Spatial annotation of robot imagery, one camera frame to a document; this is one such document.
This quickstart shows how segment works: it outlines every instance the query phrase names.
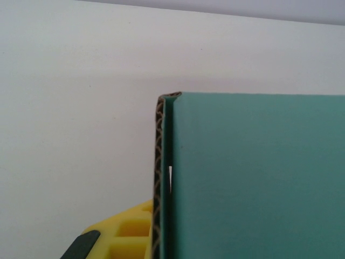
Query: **teal cardboard box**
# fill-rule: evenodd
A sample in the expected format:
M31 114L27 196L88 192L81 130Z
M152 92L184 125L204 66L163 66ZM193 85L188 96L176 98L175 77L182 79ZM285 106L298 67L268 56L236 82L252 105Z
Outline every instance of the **teal cardboard box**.
M154 259L345 258L344 96L175 93L156 136Z

